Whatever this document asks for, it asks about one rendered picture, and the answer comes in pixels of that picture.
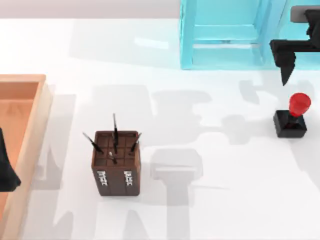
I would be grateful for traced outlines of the red and black stamp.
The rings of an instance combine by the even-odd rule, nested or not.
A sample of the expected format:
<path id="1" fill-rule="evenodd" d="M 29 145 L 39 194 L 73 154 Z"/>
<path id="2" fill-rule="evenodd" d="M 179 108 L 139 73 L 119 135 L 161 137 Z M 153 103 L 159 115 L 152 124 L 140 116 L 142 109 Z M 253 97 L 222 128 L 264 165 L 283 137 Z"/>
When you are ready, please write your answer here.
<path id="1" fill-rule="evenodd" d="M 278 138 L 302 138 L 307 132 L 303 114 L 310 108 L 311 99 L 303 93 L 294 93 L 288 104 L 288 109 L 276 110 L 273 116 L 276 135 Z"/>

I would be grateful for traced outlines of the light blue rack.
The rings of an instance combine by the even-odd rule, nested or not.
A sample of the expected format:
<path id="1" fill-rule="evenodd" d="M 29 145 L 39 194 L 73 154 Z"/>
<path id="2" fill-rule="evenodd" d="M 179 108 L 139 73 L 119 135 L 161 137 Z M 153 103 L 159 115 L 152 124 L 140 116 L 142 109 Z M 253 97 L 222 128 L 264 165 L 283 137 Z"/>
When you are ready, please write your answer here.
<path id="1" fill-rule="evenodd" d="M 184 70 L 273 70 L 273 39 L 307 40 L 301 8 L 320 0 L 180 0 L 180 66 Z"/>

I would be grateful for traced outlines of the long black pen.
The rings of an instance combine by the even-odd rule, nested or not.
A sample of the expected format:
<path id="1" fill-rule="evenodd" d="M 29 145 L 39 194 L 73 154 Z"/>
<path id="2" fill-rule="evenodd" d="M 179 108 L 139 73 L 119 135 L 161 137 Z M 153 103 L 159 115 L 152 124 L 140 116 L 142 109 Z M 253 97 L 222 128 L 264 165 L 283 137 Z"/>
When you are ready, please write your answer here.
<path id="1" fill-rule="evenodd" d="M 113 113 L 112 114 L 113 117 L 113 148 L 114 148 L 114 152 L 115 154 L 118 153 L 118 128 L 117 128 L 117 122 L 116 122 L 116 114 Z"/>

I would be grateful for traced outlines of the brown pen holder box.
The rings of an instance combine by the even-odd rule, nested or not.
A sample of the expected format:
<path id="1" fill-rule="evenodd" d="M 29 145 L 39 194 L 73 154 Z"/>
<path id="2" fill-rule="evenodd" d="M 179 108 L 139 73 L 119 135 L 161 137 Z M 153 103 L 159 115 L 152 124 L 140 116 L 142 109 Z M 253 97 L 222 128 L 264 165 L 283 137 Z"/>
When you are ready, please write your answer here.
<path id="1" fill-rule="evenodd" d="M 140 143 L 135 151 L 131 146 L 138 135 L 137 131 L 118 131 L 117 154 L 113 146 L 113 131 L 96 131 L 94 142 L 100 146 L 104 154 L 95 149 L 92 153 L 91 169 L 98 192 L 103 197 L 138 196 L 141 186 Z M 113 164 L 109 158 L 112 152 L 117 160 Z"/>

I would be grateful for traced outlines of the salmon-coloured shallow box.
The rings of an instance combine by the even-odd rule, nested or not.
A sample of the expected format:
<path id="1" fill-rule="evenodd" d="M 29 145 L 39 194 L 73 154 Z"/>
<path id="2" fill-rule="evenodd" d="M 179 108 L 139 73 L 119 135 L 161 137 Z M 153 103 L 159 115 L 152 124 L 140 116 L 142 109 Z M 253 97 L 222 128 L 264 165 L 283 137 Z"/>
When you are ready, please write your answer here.
<path id="1" fill-rule="evenodd" d="M 0 240 L 19 240 L 52 105 L 44 74 L 0 74 L 0 128 L 21 185 L 0 192 Z"/>

